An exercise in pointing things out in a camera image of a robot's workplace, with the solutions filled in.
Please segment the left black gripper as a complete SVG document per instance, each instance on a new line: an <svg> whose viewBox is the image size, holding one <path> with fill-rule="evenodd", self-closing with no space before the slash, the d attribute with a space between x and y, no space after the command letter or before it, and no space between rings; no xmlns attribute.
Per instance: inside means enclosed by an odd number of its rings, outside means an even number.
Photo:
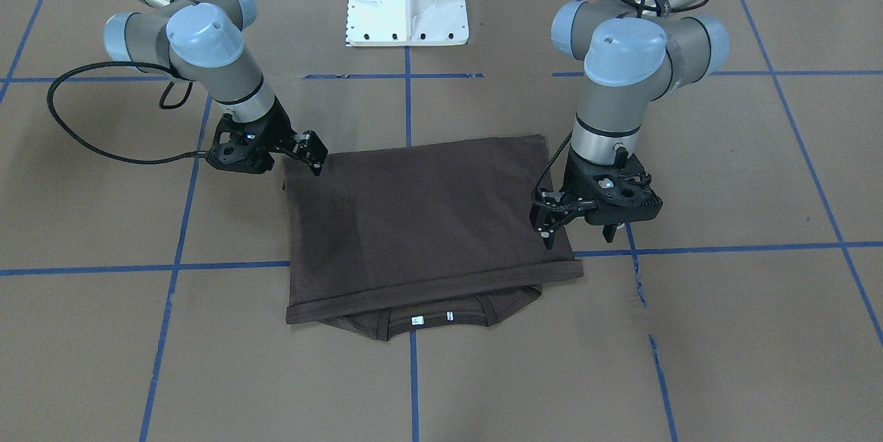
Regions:
<svg viewBox="0 0 883 442"><path fill-rule="evenodd" d="M529 219L538 222L538 232L546 250L552 250L557 232L571 219L605 219L608 188L598 182L607 180L607 165L587 161L576 152L570 152L561 192L540 190L533 193Z"/></svg>

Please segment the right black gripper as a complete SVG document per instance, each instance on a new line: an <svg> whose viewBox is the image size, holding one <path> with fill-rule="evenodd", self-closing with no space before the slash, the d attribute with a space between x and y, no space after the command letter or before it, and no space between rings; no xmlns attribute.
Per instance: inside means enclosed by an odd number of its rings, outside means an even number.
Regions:
<svg viewBox="0 0 883 442"><path fill-rule="evenodd" d="M305 163L313 175L321 175L328 148L315 131L296 133L291 128L289 115L278 97L265 115L256 121L255 127L255 139L259 148L267 152L282 153Z"/></svg>

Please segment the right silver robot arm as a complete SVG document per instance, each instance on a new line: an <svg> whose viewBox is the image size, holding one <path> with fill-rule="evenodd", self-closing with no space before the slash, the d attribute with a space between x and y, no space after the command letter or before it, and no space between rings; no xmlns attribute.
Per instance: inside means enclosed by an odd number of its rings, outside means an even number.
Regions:
<svg viewBox="0 0 883 442"><path fill-rule="evenodd" d="M305 163L319 175L328 149L315 131L299 133L271 88L243 32L257 18L255 0L138 0L151 12L120 12L103 30L108 61L64 72L47 91L48 112L60 127L91 152L123 161L98 149L58 115L54 94L70 77L99 68L129 67L163 74L171 84L201 84L224 113L207 150L171 157L203 159L212 168L264 174L275 154Z"/></svg>

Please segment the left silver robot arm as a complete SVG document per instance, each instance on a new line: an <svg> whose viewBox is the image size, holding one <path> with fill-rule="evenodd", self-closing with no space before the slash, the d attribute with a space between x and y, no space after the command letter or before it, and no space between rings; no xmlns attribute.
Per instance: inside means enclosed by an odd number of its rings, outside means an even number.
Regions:
<svg viewBox="0 0 883 442"><path fill-rule="evenodd" d="M558 52L581 61L584 86L571 133L562 188L536 183L530 224L546 248L572 220L618 226L655 219L662 200L636 155L647 107L716 72L731 37L713 16L690 16L709 0L599 0L563 5L550 28Z"/></svg>

